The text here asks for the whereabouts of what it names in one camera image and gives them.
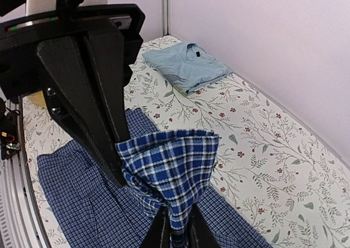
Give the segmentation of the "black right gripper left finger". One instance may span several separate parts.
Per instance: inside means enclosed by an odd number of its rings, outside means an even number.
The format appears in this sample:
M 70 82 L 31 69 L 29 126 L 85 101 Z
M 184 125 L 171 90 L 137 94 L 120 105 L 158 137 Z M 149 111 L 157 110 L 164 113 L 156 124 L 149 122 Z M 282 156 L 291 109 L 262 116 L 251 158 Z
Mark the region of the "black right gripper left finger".
M 141 243 L 141 248 L 169 248 L 171 226 L 167 207 L 161 206 Z

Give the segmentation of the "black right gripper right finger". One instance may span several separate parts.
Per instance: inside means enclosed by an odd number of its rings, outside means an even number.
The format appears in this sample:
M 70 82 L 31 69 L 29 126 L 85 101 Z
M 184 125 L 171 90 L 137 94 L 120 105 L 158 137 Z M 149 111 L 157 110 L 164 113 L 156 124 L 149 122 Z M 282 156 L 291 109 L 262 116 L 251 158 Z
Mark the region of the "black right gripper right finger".
M 220 248 L 196 204 L 191 209 L 187 234 L 190 248 Z

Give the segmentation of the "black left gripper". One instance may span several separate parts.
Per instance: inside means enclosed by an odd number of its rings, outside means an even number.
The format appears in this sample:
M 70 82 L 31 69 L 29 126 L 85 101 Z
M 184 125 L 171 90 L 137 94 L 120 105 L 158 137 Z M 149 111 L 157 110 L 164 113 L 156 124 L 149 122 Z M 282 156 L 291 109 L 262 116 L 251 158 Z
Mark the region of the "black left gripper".
M 124 87 L 142 45 L 135 4 L 49 11 L 1 24 L 1 90 L 44 93 L 52 118 L 117 186 L 126 184 L 114 142 L 130 138 Z

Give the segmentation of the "light blue t-shirt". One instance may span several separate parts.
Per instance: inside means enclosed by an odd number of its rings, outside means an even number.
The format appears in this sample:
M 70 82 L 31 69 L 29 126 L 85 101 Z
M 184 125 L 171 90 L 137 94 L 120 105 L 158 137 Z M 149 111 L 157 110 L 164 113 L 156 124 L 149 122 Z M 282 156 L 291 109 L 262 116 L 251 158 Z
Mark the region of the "light blue t-shirt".
M 143 57 L 184 95 L 193 94 L 233 72 L 223 62 L 190 42 L 150 50 Z

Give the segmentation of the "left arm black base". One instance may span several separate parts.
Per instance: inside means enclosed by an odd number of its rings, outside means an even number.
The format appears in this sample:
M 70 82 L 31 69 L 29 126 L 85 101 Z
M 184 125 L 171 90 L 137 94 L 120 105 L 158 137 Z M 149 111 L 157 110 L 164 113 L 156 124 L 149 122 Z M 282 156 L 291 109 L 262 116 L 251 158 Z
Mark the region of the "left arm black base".
M 18 109 L 10 109 L 1 98 L 1 159 L 7 160 L 21 150 L 18 133 Z

